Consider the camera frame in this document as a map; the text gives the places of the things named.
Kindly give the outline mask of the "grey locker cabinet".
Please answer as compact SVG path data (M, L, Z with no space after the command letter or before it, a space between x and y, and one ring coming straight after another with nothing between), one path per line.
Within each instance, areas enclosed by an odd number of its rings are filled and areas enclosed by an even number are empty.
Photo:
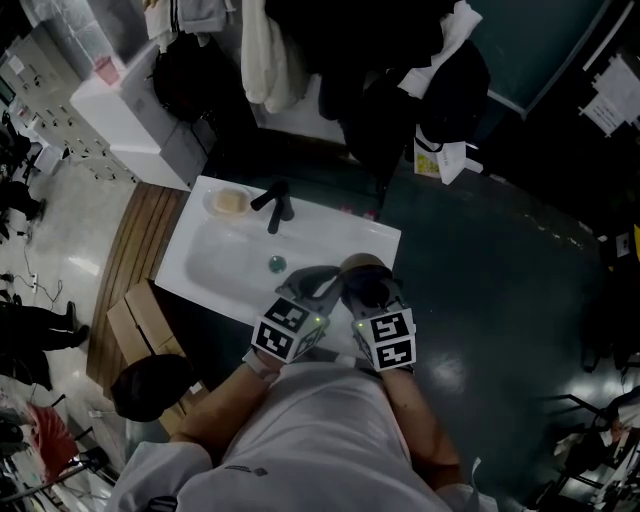
M72 164L84 166L105 181L138 181L71 105L81 80L43 25L5 51L0 58L0 78L26 108L26 126L61 150Z

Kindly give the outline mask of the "clear soap dish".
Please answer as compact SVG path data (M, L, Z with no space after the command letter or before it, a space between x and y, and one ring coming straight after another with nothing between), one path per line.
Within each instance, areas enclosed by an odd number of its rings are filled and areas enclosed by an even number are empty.
M219 213L217 212L213 207L212 207L212 199L213 196L215 194L216 191L221 190L221 189L235 189L235 190L239 190L242 191L246 194L247 196L247 203L246 203L246 209L239 213L239 214L224 214L224 213ZM203 199L203 206L205 208L205 210L212 216L219 216L219 217L241 217L244 216L245 214L247 214L249 212L249 210L251 209L250 207L250 202L252 201L253 196L251 194L251 192L244 186L240 186L240 185L216 185L215 187L210 188L204 195L204 199Z

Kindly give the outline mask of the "white cabinet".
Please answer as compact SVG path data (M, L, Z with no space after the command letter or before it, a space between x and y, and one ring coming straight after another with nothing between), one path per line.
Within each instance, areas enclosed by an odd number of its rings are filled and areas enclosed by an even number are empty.
M71 96L71 105L139 180L188 191L206 157L191 125L166 110L155 95L152 72L158 46L149 43L108 85L94 74Z

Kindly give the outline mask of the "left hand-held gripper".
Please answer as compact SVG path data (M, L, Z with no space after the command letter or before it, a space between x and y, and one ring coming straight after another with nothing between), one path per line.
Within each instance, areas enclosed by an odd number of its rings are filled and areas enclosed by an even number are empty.
M336 277L339 271L337 266L319 265L292 272L276 288L275 301L257 317L251 345L284 363L314 348L325 336L344 290L344 279Z

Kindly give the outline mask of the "white sink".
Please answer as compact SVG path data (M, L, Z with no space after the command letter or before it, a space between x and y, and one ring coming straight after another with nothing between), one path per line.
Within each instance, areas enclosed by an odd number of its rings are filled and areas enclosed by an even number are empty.
M276 299L274 290L293 271L339 265L356 253L370 253L387 267L395 260L400 231L312 202L294 199L294 218L271 235L274 210L250 210L241 217L210 215L205 193L216 185L197 178L155 278L157 286L247 325ZM283 273L268 268L271 256L286 259Z

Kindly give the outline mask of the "dark grey hanging garment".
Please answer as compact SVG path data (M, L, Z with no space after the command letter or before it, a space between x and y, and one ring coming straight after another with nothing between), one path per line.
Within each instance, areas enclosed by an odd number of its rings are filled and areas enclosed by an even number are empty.
M393 173L415 133L419 100L399 87L408 72L392 68L369 85L361 70L321 77L320 115L338 122L351 155L379 177Z

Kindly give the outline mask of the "black tripod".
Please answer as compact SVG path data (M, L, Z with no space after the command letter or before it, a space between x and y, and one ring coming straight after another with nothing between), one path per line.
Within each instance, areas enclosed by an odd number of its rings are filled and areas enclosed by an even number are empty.
M22 500L23 498L34 495L40 491L49 489L54 485L61 484L65 480L76 476L84 471L91 471L93 473L96 473L107 464L108 457L106 455L106 452L102 448L96 447L94 449L81 453L78 456L78 460L69 461L63 468L63 471L50 482L45 482L36 487L27 488L25 490L14 493L13 495L0 497L0 504L8 504Z

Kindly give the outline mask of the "grey hooded sweater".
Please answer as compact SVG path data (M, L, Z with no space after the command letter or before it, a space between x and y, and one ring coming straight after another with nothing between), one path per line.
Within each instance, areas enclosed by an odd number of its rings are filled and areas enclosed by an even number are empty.
M232 0L178 0L178 23L187 34L221 32L235 11Z

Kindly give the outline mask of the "dark grey cloth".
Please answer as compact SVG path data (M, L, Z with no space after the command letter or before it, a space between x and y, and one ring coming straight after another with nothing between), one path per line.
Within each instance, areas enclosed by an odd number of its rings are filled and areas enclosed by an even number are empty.
M361 303L367 308L376 308L385 305L389 297L386 285L383 283L385 279L375 280L355 280L348 281L344 279L344 287L354 289L360 298Z

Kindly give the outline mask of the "black faucet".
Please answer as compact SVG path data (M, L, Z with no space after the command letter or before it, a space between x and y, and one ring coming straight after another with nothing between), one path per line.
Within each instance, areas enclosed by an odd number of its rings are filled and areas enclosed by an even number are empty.
M290 190L287 182L278 181L272 184L267 191L253 199L250 202L250 206L254 211L260 211L271 201L274 201L275 205L267 231L269 234L275 235L279 231L281 222L288 222L294 218Z

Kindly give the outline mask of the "white paper notice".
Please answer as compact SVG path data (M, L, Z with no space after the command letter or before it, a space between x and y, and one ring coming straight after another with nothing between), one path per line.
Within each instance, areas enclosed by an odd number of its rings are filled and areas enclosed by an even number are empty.
M602 93L596 94L579 111L582 116L590 119L604 133L606 138L610 137L625 122L624 116Z
M597 77L594 88L627 122L632 123L640 116L640 78L621 55L610 61Z

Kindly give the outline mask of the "white paper bag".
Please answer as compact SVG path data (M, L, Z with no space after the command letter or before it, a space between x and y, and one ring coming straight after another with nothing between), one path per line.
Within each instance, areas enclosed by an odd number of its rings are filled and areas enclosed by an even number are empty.
M467 144L433 143L428 141L419 126L414 137L414 173L439 179L442 184L450 185L463 170L480 174L483 165L467 157Z

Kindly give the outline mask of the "black framed glass door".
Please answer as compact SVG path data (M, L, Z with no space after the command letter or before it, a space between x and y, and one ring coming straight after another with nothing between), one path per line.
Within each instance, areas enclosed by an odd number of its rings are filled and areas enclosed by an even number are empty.
M640 0L468 0L482 15L471 41L490 73L488 103L472 143L482 164L576 61L598 52Z

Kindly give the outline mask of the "white coat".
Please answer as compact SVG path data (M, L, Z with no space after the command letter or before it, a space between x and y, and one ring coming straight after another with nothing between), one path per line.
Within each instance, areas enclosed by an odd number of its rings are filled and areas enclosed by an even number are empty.
M242 0L241 76L247 100L271 114L306 95L310 75L301 49L266 13L266 0Z

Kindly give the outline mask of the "yellow soap bar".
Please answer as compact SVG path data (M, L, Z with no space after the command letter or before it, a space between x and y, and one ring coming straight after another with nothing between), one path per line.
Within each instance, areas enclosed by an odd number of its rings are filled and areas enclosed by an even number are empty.
M246 209L247 196L235 189L221 189L215 192L212 207L219 213L239 214Z

